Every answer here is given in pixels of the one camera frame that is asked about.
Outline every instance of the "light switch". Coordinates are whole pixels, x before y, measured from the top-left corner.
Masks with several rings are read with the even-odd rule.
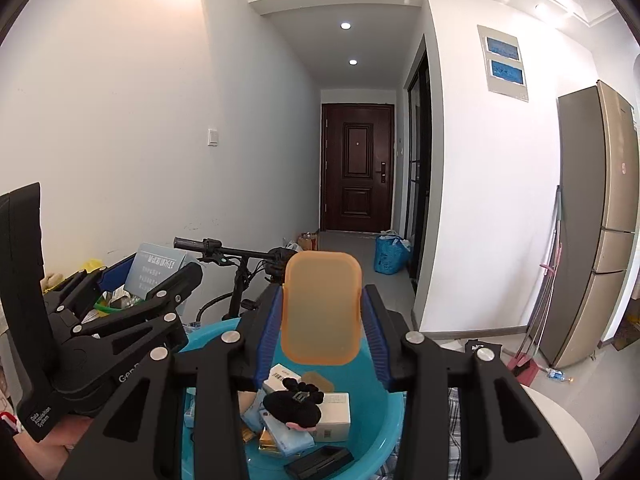
[[[217,146],[218,145],[218,131],[217,130],[213,130],[213,129],[209,129],[209,137],[208,137],[208,145],[209,146]]]

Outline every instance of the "black plush toy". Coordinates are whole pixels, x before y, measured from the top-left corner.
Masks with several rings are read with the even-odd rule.
[[[317,404],[322,404],[324,393],[313,384],[291,378],[283,379],[282,385],[286,390],[264,397],[264,409],[294,430],[314,430],[322,415]]]

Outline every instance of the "blue bag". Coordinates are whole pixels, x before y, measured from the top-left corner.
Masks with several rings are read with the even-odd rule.
[[[411,251],[397,235],[383,235],[376,238],[376,256],[373,269],[380,274],[395,274],[409,260]]]

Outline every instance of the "handlebar grip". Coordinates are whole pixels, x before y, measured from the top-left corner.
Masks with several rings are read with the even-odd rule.
[[[188,240],[187,238],[174,238],[174,249],[204,253],[204,243],[196,240]]]

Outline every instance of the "tiled floor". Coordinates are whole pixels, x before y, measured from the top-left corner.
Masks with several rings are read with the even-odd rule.
[[[481,338],[498,343],[515,352],[524,335]],[[463,349],[466,340],[458,340]],[[456,347],[456,342],[447,346]],[[609,345],[596,352],[596,359],[586,359],[564,368],[572,383],[558,383],[538,372],[531,387],[554,400],[578,421],[589,435],[604,464],[622,445],[640,415],[640,340],[618,352]],[[503,353],[502,360],[510,356]],[[547,366],[539,354],[536,362]]]
[[[356,258],[362,267],[362,283],[375,285],[387,309],[400,312],[407,326],[412,326],[411,310],[414,307],[415,294],[409,274],[405,269],[391,276],[373,270],[376,241],[372,235],[323,232],[320,233],[319,248],[322,251],[347,253]]]

